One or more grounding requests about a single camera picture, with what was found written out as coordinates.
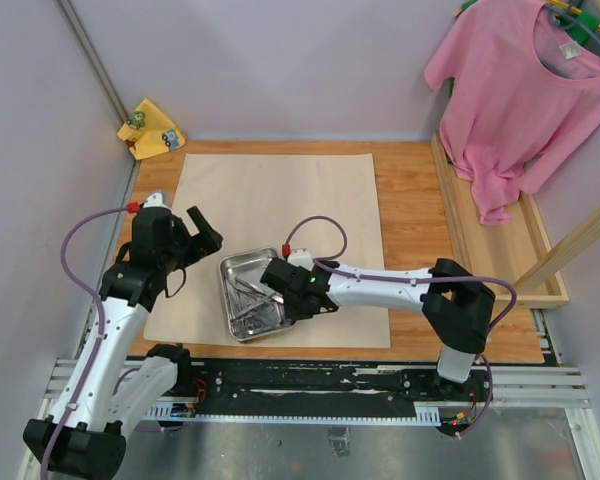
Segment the stainless steel tray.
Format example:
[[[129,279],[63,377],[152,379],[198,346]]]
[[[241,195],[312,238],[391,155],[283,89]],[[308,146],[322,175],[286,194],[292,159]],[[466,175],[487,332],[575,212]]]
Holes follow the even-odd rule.
[[[280,305],[281,323],[275,330],[246,339],[234,337],[229,330],[229,320],[241,310],[256,302],[269,301],[263,296],[248,292],[244,287],[238,285],[235,279],[241,277],[250,282],[262,284],[260,278],[265,268],[272,259],[278,257],[279,254],[276,249],[273,247],[264,247],[230,255],[220,262],[218,270],[224,311],[227,318],[228,331],[233,339],[239,342],[248,342],[257,338],[278,334],[289,330],[293,326],[293,323],[285,317],[283,304],[278,303]]]

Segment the beige cloth wrap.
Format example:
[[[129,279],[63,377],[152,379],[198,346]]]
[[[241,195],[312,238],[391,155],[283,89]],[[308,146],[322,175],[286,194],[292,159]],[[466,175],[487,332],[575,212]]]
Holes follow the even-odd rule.
[[[186,219],[197,206],[224,238],[221,250],[169,277],[144,337],[156,342],[237,345],[228,331],[219,264],[263,247],[305,248],[316,257],[385,267],[374,161],[360,155],[189,154],[172,203]]]

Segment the steel surgical forceps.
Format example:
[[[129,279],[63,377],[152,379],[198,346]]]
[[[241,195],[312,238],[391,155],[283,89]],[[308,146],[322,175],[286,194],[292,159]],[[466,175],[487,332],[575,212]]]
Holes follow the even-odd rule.
[[[248,292],[255,293],[263,296],[265,299],[274,301],[279,304],[283,304],[284,300],[281,294],[269,288],[268,286],[262,285],[258,282],[250,282],[241,277],[235,279],[238,285],[244,287]]]

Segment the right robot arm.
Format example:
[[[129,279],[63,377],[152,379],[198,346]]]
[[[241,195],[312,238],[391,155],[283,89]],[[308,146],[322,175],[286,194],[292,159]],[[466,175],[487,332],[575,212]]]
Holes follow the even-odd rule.
[[[307,268],[276,258],[260,282],[281,295],[292,321],[354,307],[423,315],[442,342],[432,378],[435,392],[446,400],[467,391],[473,363],[486,348],[495,303],[483,280],[450,259],[431,268],[380,271],[321,260]]]

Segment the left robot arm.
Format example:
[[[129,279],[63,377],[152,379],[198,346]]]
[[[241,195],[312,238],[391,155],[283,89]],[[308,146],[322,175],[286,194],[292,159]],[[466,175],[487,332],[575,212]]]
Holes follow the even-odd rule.
[[[223,237],[198,207],[187,214],[197,232],[160,200],[130,203],[129,242],[105,271],[99,289],[73,272],[68,277],[91,297],[97,310],[76,366],[43,419],[31,419],[23,440],[40,463],[40,478],[61,473],[79,479],[111,479],[127,440],[149,408],[164,394],[180,396],[195,384],[191,356],[180,345],[158,344],[127,383],[122,368],[140,328],[168,278],[221,249]]]

